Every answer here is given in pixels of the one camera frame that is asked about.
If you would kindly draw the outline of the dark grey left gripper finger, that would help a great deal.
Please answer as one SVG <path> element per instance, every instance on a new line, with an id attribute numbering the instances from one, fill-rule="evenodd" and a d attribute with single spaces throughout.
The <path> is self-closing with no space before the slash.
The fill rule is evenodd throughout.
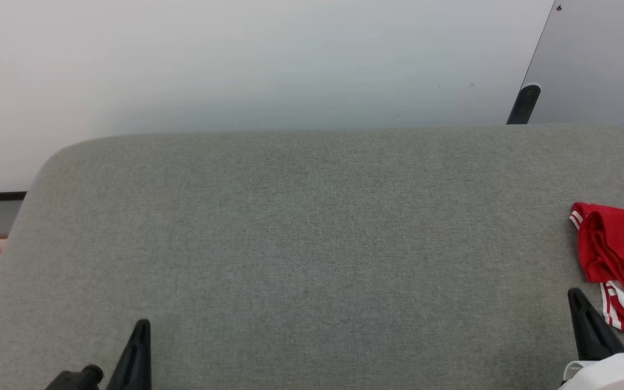
<path id="1" fill-rule="evenodd" d="M 151 389 L 151 323 L 138 320 L 107 381 L 107 389 Z"/>

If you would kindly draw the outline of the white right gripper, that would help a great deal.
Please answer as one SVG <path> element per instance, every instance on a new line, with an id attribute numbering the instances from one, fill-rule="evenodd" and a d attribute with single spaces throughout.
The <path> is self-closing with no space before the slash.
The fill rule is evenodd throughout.
<path id="1" fill-rule="evenodd" d="M 568 291 L 579 360 L 567 364 L 560 389 L 624 389 L 624 345 L 579 288 Z"/>

